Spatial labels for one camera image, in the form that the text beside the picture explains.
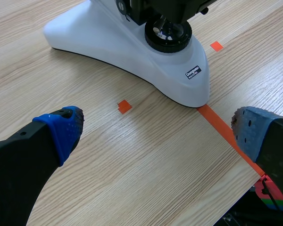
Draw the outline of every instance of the blue rubber tip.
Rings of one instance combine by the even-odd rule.
[[[232,117],[232,130],[239,148],[256,162],[270,123],[283,118],[272,112],[256,108],[239,108]]]
[[[59,165],[62,166],[76,147],[83,132],[83,111],[75,106],[63,107],[72,110],[70,117],[64,118],[58,114],[43,114],[33,118],[48,125],[59,156]]]

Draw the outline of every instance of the wood grain surface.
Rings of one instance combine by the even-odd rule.
[[[85,115],[78,147],[28,225],[213,225],[259,176],[195,109],[113,66],[52,50],[42,27],[78,3],[0,0],[0,140],[62,106]],[[283,114],[283,0],[219,0],[190,23],[210,64],[208,104],[226,123],[246,105]],[[124,115],[123,99],[133,106]]]

